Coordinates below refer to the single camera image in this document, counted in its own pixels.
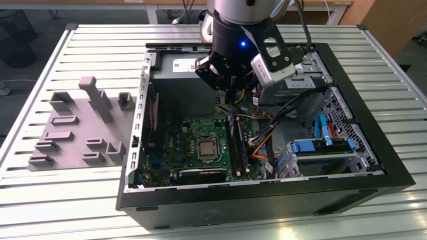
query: wooden desk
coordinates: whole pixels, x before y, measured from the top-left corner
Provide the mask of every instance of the wooden desk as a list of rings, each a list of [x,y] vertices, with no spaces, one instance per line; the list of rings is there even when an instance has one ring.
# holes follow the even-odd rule
[[[331,25],[337,25],[345,9],[353,0],[327,0],[331,11]],[[193,10],[205,9],[207,0],[195,0]],[[157,10],[183,10],[183,0],[0,0],[0,9],[33,10],[127,10],[147,11],[149,24],[159,24]],[[296,11],[291,5],[288,11]],[[327,11],[324,0],[304,0],[304,11]]]

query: connector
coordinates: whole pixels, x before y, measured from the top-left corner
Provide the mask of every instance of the connector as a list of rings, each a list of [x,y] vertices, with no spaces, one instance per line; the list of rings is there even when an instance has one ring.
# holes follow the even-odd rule
[[[172,24],[176,25],[176,24],[179,24],[180,22],[181,22],[181,18],[177,17],[177,18],[173,19]]]

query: blue latch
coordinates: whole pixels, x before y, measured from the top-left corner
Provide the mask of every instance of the blue latch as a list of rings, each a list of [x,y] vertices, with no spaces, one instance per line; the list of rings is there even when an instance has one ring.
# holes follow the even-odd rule
[[[315,122],[313,122],[313,136],[316,139],[324,138],[325,140],[325,145],[329,146],[332,145],[331,137],[329,137],[329,131],[328,131],[328,121],[327,121],[327,116],[321,113],[317,114],[315,117]]]
[[[348,143],[348,146],[349,146],[351,151],[353,152],[353,151],[356,150],[355,140],[352,140],[352,139],[349,138],[349,139],[347,139],[347,143]]]
[[[315,145],[312,141],[297,141],[297,148],[301,153],[315,152]]]
[[[293,142],[291,143],[292,152],[297,153],[300,151],[297,144]]]

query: green motherboard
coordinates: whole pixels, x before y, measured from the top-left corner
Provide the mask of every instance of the green motherboard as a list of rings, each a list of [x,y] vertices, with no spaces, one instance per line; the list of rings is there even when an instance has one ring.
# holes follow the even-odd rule
[[[240,119],[244,141],[253,136],[251,121]],[[188,119],[168,121],[164,128],[163,153],[148,156],[151,181],[149,187],[173,186],[173,174],[179,170],[219,168],[227,170],[225,182],[237,182],[261,179],[261,168],[257,159],[251,158],[245,174],[233,174],[231,153],[227,136],[225,119]],[[200,160],[200,143],[204,139],[212,139],[216,158],[212,161]]]

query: motherboard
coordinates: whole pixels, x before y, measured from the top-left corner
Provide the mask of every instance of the motherboard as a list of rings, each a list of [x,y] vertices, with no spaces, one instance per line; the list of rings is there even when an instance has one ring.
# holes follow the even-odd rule
[[[147,156],[147,187],[261,179],[260,162],[251,158],[247,148],[248,139],[253,136],[251,121],[247,118],[235,121],[239,129],[233,132],[241,133],[244,143],[239,150],[245,149],[241,156],[236,155],[231,143],[236,136],[232,136],[227,118],[167,121],[163,151]]]

